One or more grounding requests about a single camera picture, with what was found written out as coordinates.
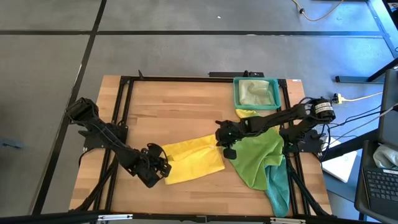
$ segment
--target yellow cable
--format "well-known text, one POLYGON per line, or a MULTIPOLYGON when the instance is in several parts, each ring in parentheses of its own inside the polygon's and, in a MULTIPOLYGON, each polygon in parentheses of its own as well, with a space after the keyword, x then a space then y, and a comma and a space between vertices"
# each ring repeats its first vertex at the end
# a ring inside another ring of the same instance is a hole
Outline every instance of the yellow cable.
POLYGON ((337 6, 335 6, 333 9, 331 9, 331 11, 329 11, 329 12, 326 13, 324 16, 322 16, 321 18, 318 18, 318 19, 310 19, 310 18, 308 18, 308 16, 307 16, 306 13, 304 12, 304 9, 301 8, 300 4, 299 4, 296 0, 292 0, 292 1, 293 1, 293 2, 296 4, 296 6, 298 7, 298 12, 299 12, 300 14, 303 14, 304 17, 305 17, 307 20, 309 20, 309 21, 311 21, 311 22, 316 22, 316 21, 319 21, 319 20, 325 18, 326 16, 329 16, 335 9, 337 9, 337 7, 338 7, 339 5, 341 5, 341 3, 343 3, 344 0, 341 0, 341 1, 337 4, 337 6))

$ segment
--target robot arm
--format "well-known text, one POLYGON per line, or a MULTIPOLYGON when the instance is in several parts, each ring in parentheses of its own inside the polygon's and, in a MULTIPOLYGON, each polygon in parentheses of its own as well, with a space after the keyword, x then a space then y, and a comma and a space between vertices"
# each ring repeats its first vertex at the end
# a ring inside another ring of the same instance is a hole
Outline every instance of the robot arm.
POLYGON ((273 126, 301 119, 299 124, 281 129, 279 134, 283 137, 285 144, 291 146, 289 152, 319 152, 322 142, 315 130, 318 124, 328 124, 336 118, 331 103, 324 99, 313 99, 306 103, 299 103, 292 108, 276 112, 269 116, 253 116, 243 118, 239 122, 216 121, 220 128, 216 131, 217 146, 223 146, 224 156, 235 159, 236 152, 231 146, 242 138, 256 137, 273 126))
POLYGON ((166 155, 160 155, 163 149, 153 143, 147 149, 132 149, 123 144, 112 132, 112 125, 106 124, 98 117, 98 107, 89 99, 80 98, 69 106, 65 112, 71 124, 84 126, 87 131, 79 131, 83 136, 96 135, 104 145, 111 149, 120 165, 132 176, 138 175, 147 187, 153 187, 161 178, 167 177, 171 166, 166 155))

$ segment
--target table leg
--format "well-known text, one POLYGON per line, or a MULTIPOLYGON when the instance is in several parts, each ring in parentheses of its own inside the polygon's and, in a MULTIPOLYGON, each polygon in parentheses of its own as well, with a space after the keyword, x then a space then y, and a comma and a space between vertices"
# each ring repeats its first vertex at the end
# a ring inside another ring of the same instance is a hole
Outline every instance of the table leg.
POLYGON ((383 84, 384 80, 376 80, 388 69, 394 68, 398 65, 398 58, 395 58, 392 62, 388 63, 386 66, 382 67, 378 70, 375 74, 371 75, 370 77, 352 77, 352 76, 336 76, 336 82, 339 83, 374 83, 374 84, 383 84))
POLYGON ((359 221, 366 221, 367 219, 368 219, 367 215, 365 215, 361 212, 359 213, 359 218, 358 218, 359 221))

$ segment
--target green cloth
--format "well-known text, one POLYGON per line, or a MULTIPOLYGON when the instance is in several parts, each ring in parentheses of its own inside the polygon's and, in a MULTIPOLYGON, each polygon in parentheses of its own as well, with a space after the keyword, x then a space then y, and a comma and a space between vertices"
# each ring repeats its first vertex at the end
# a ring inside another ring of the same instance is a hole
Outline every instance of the green cloth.
POLYGON ((265 166, 279 166, 282 161, 284 140, 273 129, 253 138, 243 138, 232 148, 236 159, 230 159, 236 172, 252 189, 267 190, 265 166))

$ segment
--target wooden tabletop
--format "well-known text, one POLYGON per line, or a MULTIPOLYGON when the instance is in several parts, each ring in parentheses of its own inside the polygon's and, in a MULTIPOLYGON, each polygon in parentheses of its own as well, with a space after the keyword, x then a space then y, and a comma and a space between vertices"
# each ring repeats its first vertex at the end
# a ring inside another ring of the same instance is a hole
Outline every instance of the wooden tabletop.
MULTIPOLYGON (((97 105, 99 116, 110 122, 119 86, 119 76, 104 76, 97 105)), ((304 97, 300 80, 287 80, 291 105, 304 97)), ((239 121, 233 104, 232 83, 134 82, 127 125, 127 144, 141 149, 147 143, 171 144, 215 133, 215 120, 239 121)), ((261 111, 262 115, 275 111, 261 111)), ((89 152, 81 160, 70 208, 79 206, 98 181, 104 149, 89 152)), ((331 213, 318 160, 301 153, 305 183, 315 200, 331 213)), ((253 190, 240 179, 231 163, 225 170, 179 184, 161 180, 148 189, 138 177, 118 169, 111 210, 113 212, 273 216, 263 191, 253 190)), ((105 187, 101 208, 105 204, 105 187)), ((299 213, 303 213, 300 191, 295 186, 299 213)))

